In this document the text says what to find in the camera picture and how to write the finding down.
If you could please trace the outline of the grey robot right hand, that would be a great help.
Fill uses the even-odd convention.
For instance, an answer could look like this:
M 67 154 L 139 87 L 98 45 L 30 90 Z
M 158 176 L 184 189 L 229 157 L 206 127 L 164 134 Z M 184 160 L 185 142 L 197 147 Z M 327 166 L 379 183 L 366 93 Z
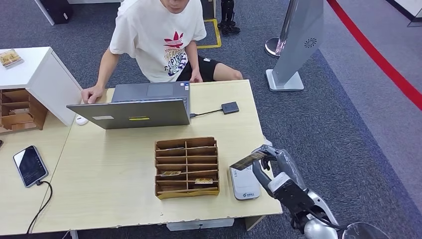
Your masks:
M 270 161 L 276 161 L 280 173 L 287 174 L 302 190 L 306 189 L 302 175 L 296 166 L 294 159 L 285 149 L 276 149 L 273 146 L 263 144 L 252 151 L 257 158 L 252 162 L 252 172 L 264 190 L 275 198 L 274 193 L 268 187 L 271 182 L 269 176 L 262 170 L 270 170 Z

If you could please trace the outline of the person's right hand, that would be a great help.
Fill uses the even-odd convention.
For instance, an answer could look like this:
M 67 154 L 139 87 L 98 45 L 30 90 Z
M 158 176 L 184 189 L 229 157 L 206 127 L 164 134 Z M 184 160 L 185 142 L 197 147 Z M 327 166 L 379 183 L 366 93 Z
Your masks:
M 93 104 L 103 95 L 104 87 L 95 85 L 81 91 L 82 102 L 84 104 Z

